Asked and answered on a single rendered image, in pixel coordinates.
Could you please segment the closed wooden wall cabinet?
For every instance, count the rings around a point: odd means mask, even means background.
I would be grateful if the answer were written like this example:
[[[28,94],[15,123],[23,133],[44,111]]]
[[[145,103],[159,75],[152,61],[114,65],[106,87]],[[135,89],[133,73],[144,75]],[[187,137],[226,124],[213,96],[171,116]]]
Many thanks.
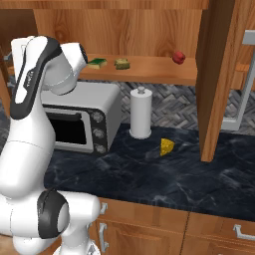
[[[245,29],[255,30],[255,0],[252,0]],[[254,50],[255,46],[252,45],[242,45],[240,47],[231,85],[233,90],[243,89]]]

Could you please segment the grey metal frame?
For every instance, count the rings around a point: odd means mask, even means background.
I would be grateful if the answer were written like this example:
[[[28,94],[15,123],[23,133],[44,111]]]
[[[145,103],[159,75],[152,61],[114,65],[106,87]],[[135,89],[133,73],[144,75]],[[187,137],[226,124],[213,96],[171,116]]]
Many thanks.
[[[251,89],[253,87],[253,81],[255,80],[255,30],[246,30],[244,33],[243,45],[253,46],[253,54],[249,68],[247,69],[247,75],[244,86],[242,88],[240,105],[237,109],[237,115],[235,118],[224,118],[221,128],[224,130],[239,130],[242,118],[245,112],[245,108],[249,99]]]

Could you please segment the olive and yellow sponge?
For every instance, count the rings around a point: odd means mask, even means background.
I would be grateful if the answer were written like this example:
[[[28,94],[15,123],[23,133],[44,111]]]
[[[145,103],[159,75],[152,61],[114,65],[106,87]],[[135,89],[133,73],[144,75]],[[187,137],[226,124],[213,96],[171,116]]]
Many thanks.
[[[130,67],[128,59],[115,59],[115,66],[117,70],[126,70]]]

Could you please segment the yellow cheese wedge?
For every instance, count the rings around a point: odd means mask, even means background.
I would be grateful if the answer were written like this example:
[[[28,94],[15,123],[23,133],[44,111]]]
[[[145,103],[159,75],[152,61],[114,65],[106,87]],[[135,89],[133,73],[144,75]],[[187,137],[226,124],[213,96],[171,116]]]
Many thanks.
[[[164,156],[170,153],[174,148],[174,142],[168,138],[163,138],[160,144],[160,155]]]

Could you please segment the wooden drawer front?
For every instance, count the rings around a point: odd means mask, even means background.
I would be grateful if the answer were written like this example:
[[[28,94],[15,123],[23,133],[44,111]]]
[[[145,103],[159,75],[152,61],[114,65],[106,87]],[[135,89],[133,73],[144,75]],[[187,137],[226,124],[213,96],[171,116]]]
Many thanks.
[[[183,233],[188,213],[182,210],[163,208],[139,203],[101,198],[108,205],[102,219],[133,225],[155,227],[162,230]]]
[[[233,230],[235,224],[241,226],[242,233],[255,236],[255,222],[194,212],[189,215],[186,233],[201,238],[255,245],[255,241],[236,237]]]

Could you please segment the open wooden wall cabinet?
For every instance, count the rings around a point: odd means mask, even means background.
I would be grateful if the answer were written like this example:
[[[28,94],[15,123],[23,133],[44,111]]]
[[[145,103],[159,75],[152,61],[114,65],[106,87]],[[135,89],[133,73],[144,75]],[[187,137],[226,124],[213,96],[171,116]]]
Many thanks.
[[[28,9],[37,31],[61,43],[79,42],[92,58],[108,63],[86,68],[88,80],[193,86],[201,14],[209,0],[0,0],[0,10]],[[172,61],[181,51],[183,64]],[[115,59],[130,67],[117,70]]]

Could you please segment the wooden base cabinet door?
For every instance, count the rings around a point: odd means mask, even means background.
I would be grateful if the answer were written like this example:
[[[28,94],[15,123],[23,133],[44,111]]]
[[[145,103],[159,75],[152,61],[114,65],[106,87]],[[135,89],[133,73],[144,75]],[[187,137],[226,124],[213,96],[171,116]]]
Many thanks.
[[[106,240],[109,242],[102,255],[180,255],[182,233],[98,219],[95,224],[99,245],[101,223],[108,225]]]
[[[186,235],[181,255],[255,255],[255,245]]]

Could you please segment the white paper towel roll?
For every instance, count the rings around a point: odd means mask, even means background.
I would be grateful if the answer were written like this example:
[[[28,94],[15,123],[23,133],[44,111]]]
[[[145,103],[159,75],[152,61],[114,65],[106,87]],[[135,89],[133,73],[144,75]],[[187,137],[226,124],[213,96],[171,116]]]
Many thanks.
[[[130,129],[129,133],[137,139],[151,135],[152,91],[139,86],[130,92]]]

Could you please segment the red apple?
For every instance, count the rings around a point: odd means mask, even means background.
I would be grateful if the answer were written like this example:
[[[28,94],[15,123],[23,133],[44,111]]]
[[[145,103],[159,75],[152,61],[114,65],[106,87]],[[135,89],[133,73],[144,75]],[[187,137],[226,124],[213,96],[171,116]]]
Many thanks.
[[[181,51],[176,51],[172,55],[172,61],[175,64],[181,65],[185,61],[185,55]]]

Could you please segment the silver toaster oven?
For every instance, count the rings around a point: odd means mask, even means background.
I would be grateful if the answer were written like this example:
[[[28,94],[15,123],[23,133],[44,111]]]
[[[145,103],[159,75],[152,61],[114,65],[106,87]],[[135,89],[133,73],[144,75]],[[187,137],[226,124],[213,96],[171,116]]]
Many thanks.
[[[115,84],[77,82],[68,94],[42,93],[46,113],[81,114],[77,122],[50,120],[56,133],[55,148],[106,154],[122,121],[121,89]]]

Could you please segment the green and yellow sponge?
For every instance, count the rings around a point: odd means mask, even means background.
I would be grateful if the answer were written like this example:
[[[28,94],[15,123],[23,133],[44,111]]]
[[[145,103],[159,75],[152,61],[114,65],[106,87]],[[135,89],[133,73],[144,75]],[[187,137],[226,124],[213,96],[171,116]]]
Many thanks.
[[[99,70],[101,67],[105,66],[107,63],[108,61],[104,58],[94,58],[88,62],[88,67],[95,70]]]

